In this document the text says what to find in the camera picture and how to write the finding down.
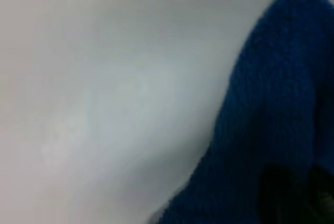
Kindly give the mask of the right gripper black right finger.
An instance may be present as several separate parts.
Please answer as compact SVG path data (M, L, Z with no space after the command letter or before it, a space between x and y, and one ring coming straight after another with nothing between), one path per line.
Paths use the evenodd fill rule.
M333 208L333 175L320 166L313 166L310 185L319 208Z

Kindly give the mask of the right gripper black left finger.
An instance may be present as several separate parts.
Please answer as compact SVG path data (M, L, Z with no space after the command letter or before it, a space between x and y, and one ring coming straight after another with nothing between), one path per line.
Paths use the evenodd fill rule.
M259 181L257 213L260 223L312 223L308 194L285 168L266 167Z

